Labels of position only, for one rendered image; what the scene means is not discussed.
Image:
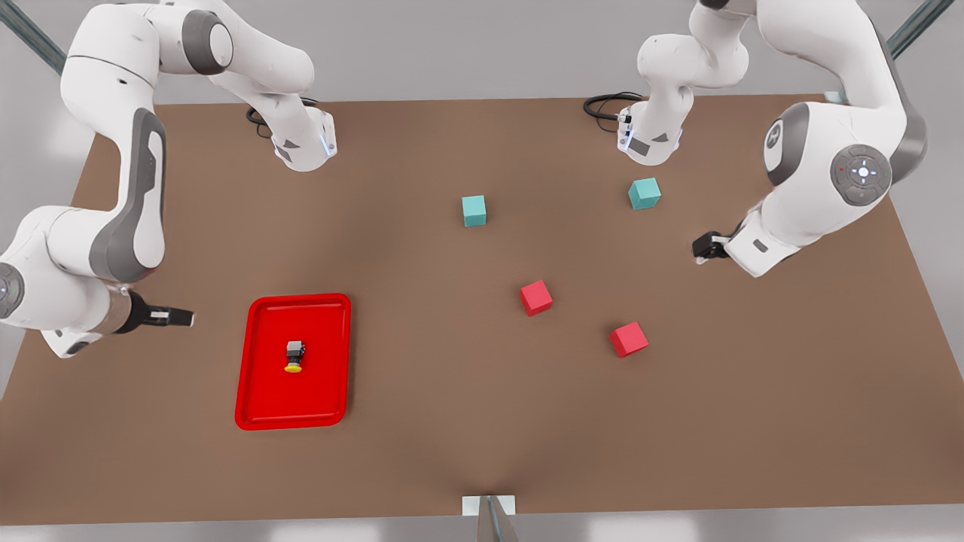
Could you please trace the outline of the silver frame post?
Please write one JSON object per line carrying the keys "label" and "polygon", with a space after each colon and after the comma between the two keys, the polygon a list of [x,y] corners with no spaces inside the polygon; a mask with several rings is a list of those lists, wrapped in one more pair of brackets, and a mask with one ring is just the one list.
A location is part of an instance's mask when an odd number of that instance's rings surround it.
{"label": "silver frame post", "polygon": [[511,517],[515,496],[464,496],[462,515],[477,517],[476,542],[519,542]]}
{"label": "silver frame post", "polygon": [[955,0],[923,0],[887,40],[889,55],[899,58],[955,2]]}
{"label": "silver frame post", "polygon": [[63,73],[66,53],[14,3],[14,0],[0,0],[0,22],[6,25],[15,37],[24,42],[44,64],[50,66],[56,75],[60,76]]}

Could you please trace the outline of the red plastic tray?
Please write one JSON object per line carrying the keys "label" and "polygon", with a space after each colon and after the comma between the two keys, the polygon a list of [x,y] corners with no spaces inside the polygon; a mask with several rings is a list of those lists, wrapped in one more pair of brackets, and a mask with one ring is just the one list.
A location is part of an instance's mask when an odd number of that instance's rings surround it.
{"label": "red plastic tray", "polygon": [[234,419],[243,430],[328,428],[347,410],[352,305],[342,293],[250,306]]}

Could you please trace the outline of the red cube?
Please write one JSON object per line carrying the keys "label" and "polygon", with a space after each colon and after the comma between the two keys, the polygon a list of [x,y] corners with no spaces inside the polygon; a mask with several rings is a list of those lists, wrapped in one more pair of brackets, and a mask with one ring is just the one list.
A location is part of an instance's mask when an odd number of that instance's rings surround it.
{"label": "red cube", "polygon": [[531,282],[520,289],[520,302],[526,314],[531,317],[547,311],[554,302],[543,280]]}
{"label": "red cube", "polygon": [[648,346],[647,336],[645,336],[638,321],[614,329],[609,334],[609,340],[620,359],[637,353]]}

